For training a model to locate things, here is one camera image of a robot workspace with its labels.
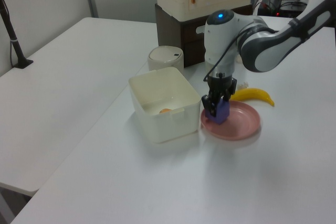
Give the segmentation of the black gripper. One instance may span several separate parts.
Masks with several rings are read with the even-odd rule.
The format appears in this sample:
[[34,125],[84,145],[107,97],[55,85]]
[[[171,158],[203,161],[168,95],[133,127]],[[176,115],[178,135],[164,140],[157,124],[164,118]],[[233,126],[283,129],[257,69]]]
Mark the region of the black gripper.
[[209,93],[202,96],[204,109],[213,117],[217,114],[218,98],[228,102],[236,91],[237,80],[232,76],[228,77],[208,77],[207,84]]

